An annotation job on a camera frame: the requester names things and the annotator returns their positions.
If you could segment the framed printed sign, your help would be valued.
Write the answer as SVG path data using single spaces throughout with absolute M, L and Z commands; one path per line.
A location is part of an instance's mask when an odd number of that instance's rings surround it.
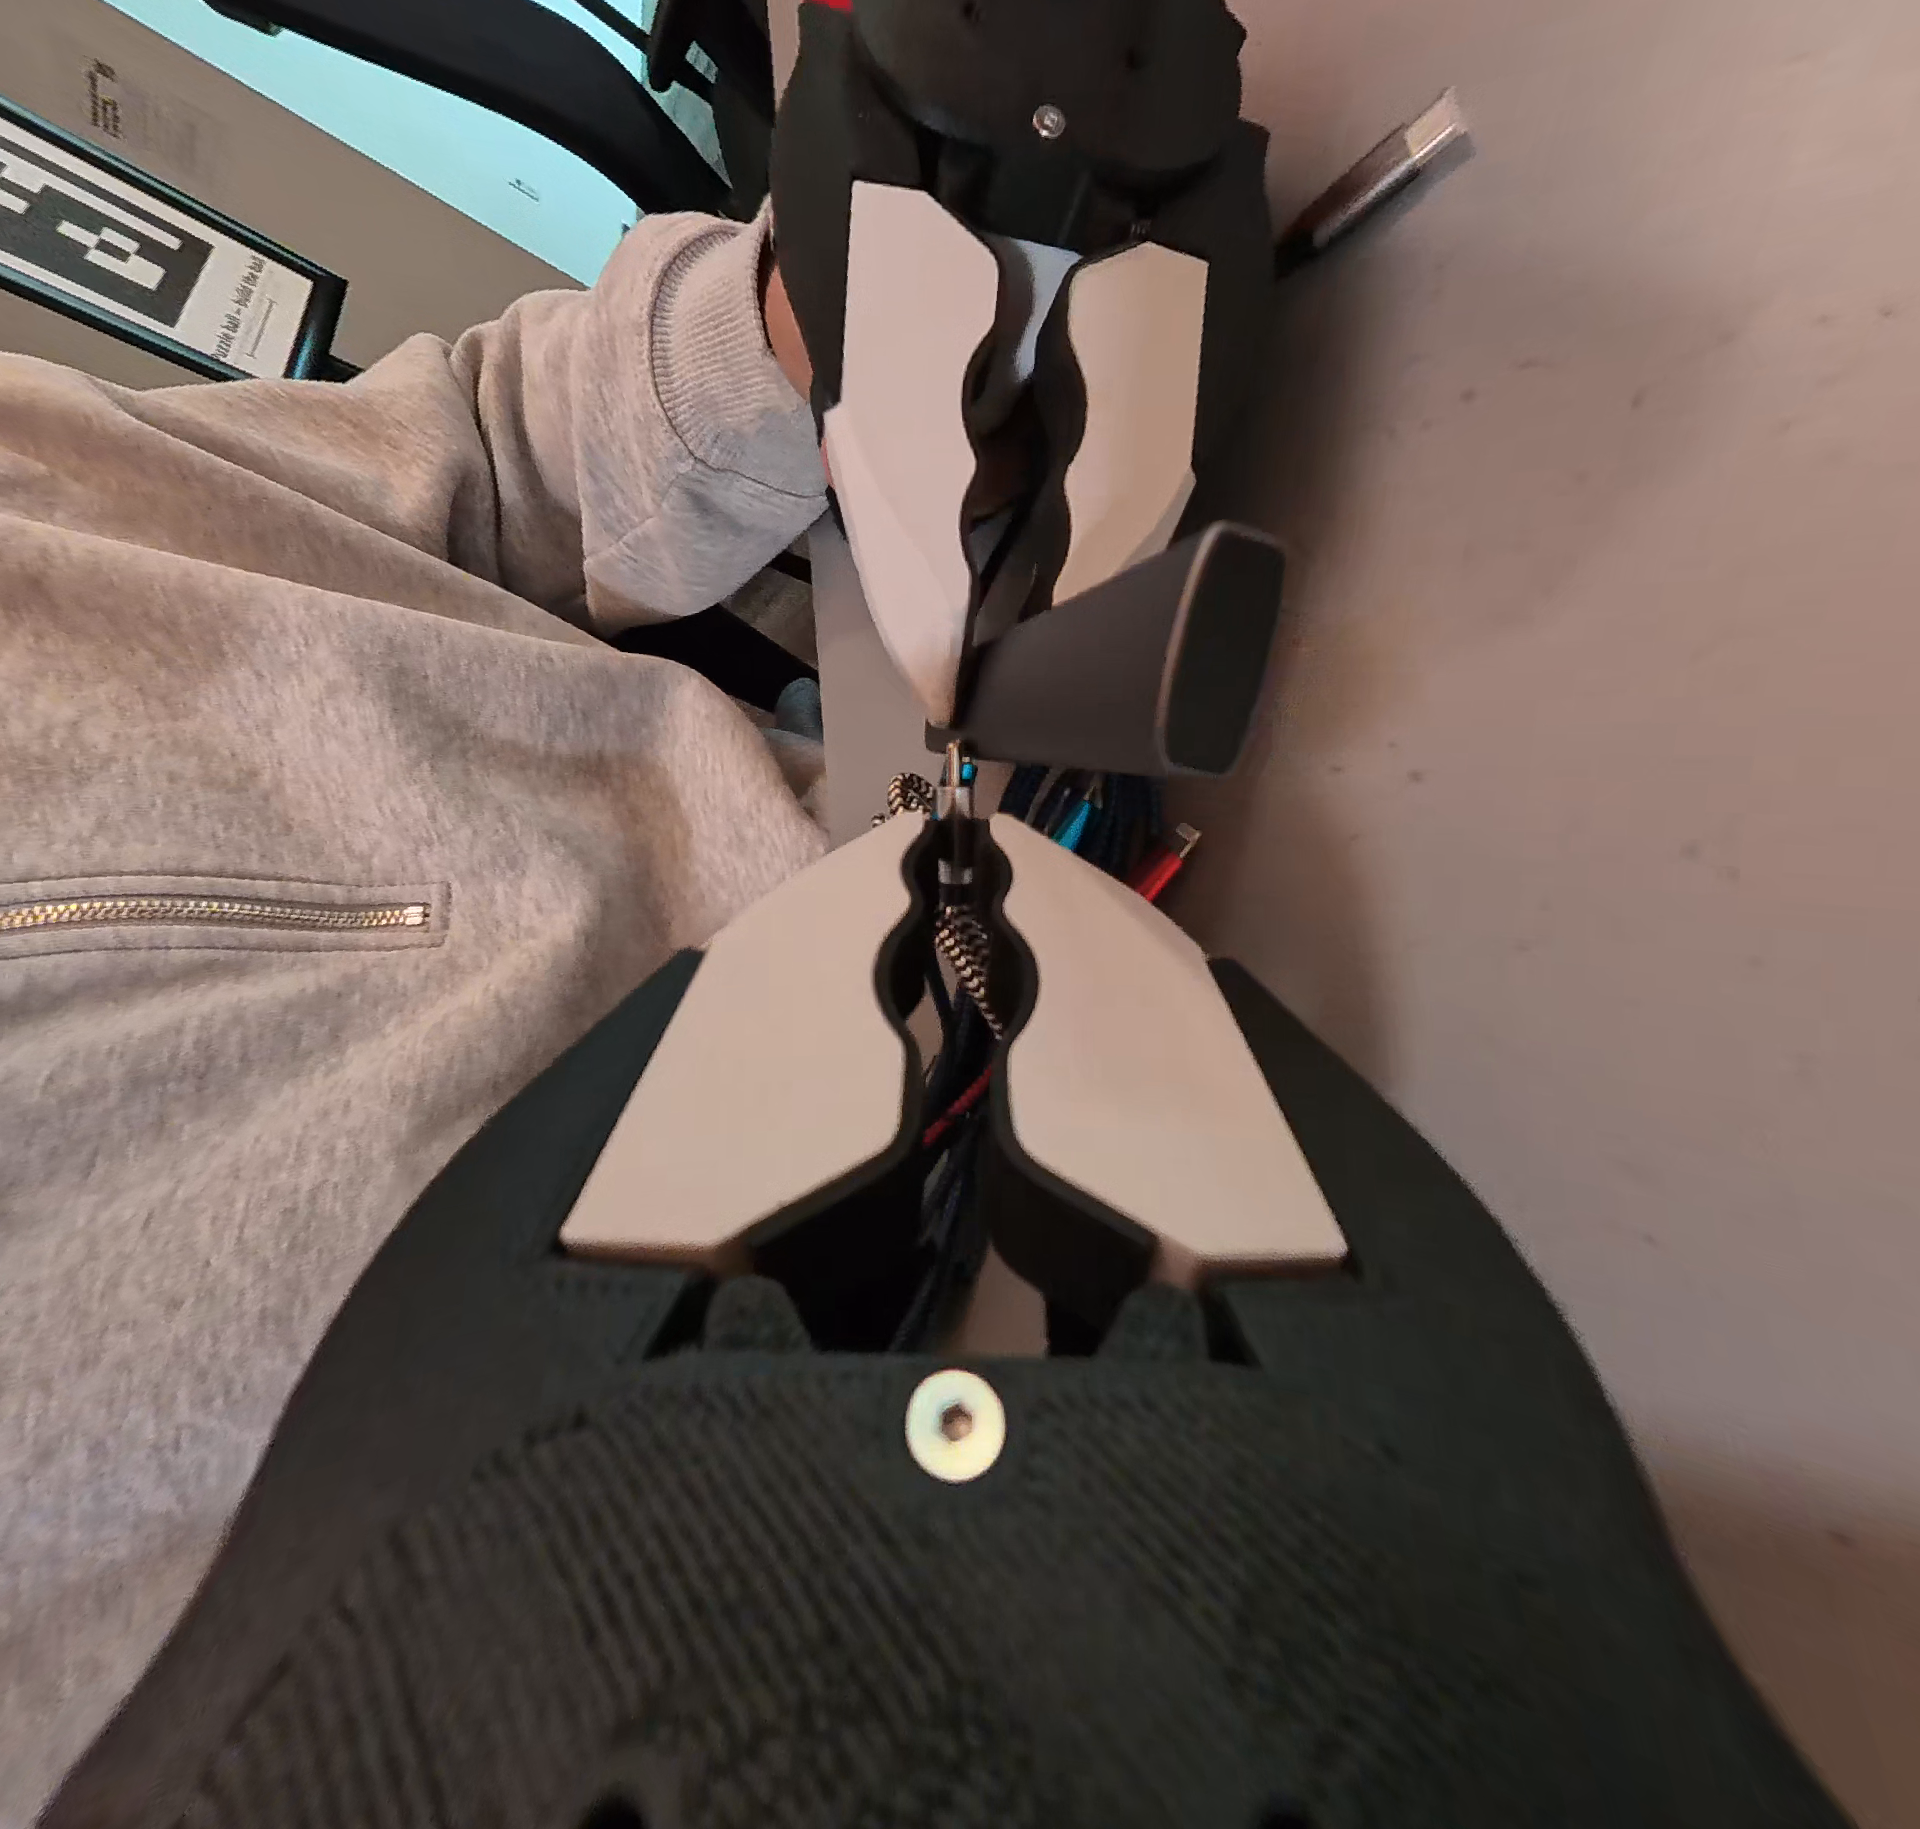
M 357 373 L 346 279 L 12 100 L 3 287 L 213 379 Z

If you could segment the grey charging hub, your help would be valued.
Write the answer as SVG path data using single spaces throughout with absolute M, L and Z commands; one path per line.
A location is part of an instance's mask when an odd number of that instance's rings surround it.
M 1274 659 L 1285 548 L 1218 521 L 985 645 L 958 718 L 983 761 L 1228 776 Z

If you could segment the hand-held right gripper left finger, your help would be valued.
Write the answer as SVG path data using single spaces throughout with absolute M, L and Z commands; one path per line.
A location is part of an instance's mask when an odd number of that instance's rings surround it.
M 773 1223 L 901 1136 L 913 1065 L 878 963 L 922 835 L 870 828 L 711 940 L 563 1220 L 565 1253 L 745 1268 Z

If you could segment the person's left forearm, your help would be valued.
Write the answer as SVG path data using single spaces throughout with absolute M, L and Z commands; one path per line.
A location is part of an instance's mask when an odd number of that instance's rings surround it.
M 468 328 L 446 558 L 602 637 L 737 595 L 826 507 L 782 283 L 771 208 L 650 215 L 590 287 Z

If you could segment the dark flat device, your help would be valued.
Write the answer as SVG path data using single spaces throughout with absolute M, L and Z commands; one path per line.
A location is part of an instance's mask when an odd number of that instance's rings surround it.
M 1383 136 L 1276 235 L 1273 273 L 1285 279 L 1349 239 L 1419 183 L 1439 180 L 1474 153 L 1472 123 L 1457 86 Z

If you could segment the person's grey hoodie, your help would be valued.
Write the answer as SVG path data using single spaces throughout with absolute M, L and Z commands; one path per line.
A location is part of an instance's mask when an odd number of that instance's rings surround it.
M 4 390 L 4 1825 L 454 1152 L 823 855 L 757 727 L 454 567 L 464 394 Z

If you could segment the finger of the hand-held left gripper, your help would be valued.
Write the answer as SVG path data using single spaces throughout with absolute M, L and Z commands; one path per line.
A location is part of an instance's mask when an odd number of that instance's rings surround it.
M 1078 255 L 997 239 L 1002 295 L 983 412 L 1023 395 L 1039 490 L 978 564 L 974 640 L 1158 556 L 1194 488 L 1209 263 L 1158 239 Z
M 1020 299 L 1006 247 L 928 189 L 857 180 L 842 357 L 824 451 L 877 637 L 924 722 L 960 710 L 998 525 L 973 515 L 977 399 Z

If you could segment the black chair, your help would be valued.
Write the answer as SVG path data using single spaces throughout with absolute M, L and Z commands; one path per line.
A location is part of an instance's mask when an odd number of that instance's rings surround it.
M 205 0 L 426 88 L 568 150 L 643 211 L 748 220 L 764 180 L 727 177 L 606 45 L 537 0 Z

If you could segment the beige desk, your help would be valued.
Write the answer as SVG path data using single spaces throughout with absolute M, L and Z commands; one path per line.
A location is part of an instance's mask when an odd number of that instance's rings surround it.
M 1918 0 L 1228 0 L 1289 548 L 1182 924 L 1458 1169 L 1860 1825 L 1917 1825 Z

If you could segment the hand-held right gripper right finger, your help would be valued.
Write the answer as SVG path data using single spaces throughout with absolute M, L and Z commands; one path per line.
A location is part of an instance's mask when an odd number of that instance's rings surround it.
M 1334 1271 L 1349 1243 L 1206 954 L 1126 883 L 998 815 L 1037 989 L 1006 1055 L 1015 1160 L 1145 1237 L 1141 1276 Z

